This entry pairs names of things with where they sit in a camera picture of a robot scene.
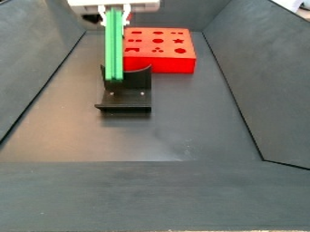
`red block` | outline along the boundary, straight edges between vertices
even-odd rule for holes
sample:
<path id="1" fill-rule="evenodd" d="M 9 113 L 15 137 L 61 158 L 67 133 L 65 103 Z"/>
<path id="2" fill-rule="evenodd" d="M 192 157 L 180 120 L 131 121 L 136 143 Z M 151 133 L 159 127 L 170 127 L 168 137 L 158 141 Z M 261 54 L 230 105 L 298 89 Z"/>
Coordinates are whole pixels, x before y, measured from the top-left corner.
<path id="1" fill-rule="evenodd" d="M 123 69 L 152 65 L 154 73 L 194 73 L 196 54 L 188 29 L 135 27 L 124 29 Z"/>

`gray floor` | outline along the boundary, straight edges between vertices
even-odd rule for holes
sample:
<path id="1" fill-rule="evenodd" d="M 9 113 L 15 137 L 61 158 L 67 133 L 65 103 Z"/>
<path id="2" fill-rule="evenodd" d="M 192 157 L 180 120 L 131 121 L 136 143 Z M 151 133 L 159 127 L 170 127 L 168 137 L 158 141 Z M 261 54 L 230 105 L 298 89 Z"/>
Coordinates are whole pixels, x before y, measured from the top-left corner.
<path id="1" fill-rule="evenodd" d="M 202 33 L 192 75 L 154 75 L 150 117 L 103 117 L 99 33 L 80 41 L 0 147 L 3 162 L 258 160 Z"/>
<path id="2" fill-rule="evenodd" d="M 94 108 L 102 38 L 80 41 L 1 144 L 1 230 L 310 229 L 310 172 L 261 161 L 202 34 L 192 39 L 195 74 L 154 76 L 142 118 Z"/>

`white robot part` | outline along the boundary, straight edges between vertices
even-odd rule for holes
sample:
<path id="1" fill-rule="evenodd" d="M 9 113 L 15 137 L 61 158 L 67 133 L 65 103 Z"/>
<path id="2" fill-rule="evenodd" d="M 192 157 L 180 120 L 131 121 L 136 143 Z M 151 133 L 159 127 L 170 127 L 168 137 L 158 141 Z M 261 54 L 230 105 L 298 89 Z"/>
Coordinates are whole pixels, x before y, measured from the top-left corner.
<path id="1" fill-rule="evenodd" d="M 160 0 L 68 0 L 68 4 L 79 15 L 99 14 L 100 5 L 130 5 L 131 12 L 155 12 L 160 8 Z"/>
<path id="2" fill-rule="evenodd" d="M 282 5 L 285 8 L 287 8 L 294 13 L 297 12 L 301 4 L 303 3 L 303 0 L 273 0 L 275 3 Z"/>

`shape hole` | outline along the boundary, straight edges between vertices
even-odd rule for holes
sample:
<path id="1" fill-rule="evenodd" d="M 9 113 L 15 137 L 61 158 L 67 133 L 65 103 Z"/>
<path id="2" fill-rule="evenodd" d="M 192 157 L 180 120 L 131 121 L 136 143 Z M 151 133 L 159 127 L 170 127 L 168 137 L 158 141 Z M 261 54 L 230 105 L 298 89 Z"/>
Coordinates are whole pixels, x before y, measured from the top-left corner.
<path id="1" fill-rule="evenodd" d="M 184 40 L 180 40 L 180 39 L 174 40 L 175 44 L 182 44 L 183 42 L 184 42 Z"/>
<path id="2" fill-rule="evenodd" d="M 176 48 L 174 51 L 175 51 L 176 53 L 186 53 L 186 52 L 187 52 L 187 50 L 183 49 L 183 48 Z"/>
<path id="3" fill-rule="evenodd" d="M 124 49 L 124 51 L 126 52 L 131 52 L 131 51 L 135 51 L 136 53 L 140 51 L 140 49 L 136 47 L 127 47 L 126 49 Z"/>
<path id="4" fill-rule="evenodd" d="M 163 39 L 155 39 L 152 40 L 154 43 L 160 44 L 163 42 Z"/>

